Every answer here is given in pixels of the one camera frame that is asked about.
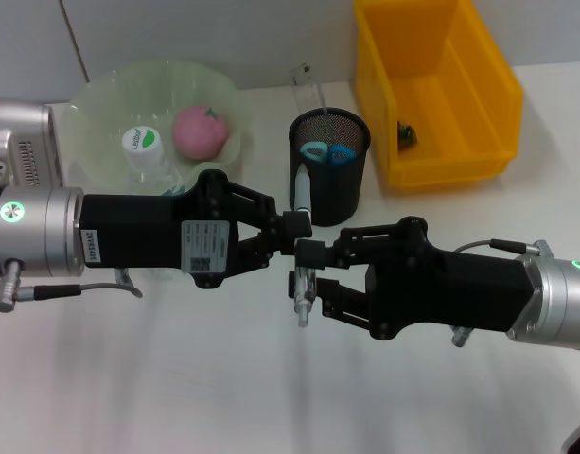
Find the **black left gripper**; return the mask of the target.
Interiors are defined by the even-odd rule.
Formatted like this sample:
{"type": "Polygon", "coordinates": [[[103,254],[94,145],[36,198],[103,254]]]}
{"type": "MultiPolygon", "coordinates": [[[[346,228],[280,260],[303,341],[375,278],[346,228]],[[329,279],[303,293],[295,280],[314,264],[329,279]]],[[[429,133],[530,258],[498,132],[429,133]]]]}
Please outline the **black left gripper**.
{"type": "Polygon", "coordinates": [[[220,170],[201,172],[176,196],[86,195],[79,232],[89,268],[172,269],[199,288],[269,266],[275,253],[293,255],[293,240],[260,232],[238,242],[232,185],[220,170]]]}

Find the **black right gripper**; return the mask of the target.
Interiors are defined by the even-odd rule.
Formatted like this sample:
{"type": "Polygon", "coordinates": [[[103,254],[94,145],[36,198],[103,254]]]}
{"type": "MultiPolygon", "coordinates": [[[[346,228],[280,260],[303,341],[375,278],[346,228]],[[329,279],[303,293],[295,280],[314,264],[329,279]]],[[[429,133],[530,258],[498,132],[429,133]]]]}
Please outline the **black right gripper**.
{"type": "Polygon", "coordinates": [[[369,265],[366,291],[318,278],[317,297],[324,317],[380,341],[418,323],[506,332],[534,294],[522,262],[438,249],[419,218],[343,228],[331,246],[300,239],[294,258],[315,270],[369,265]]]}

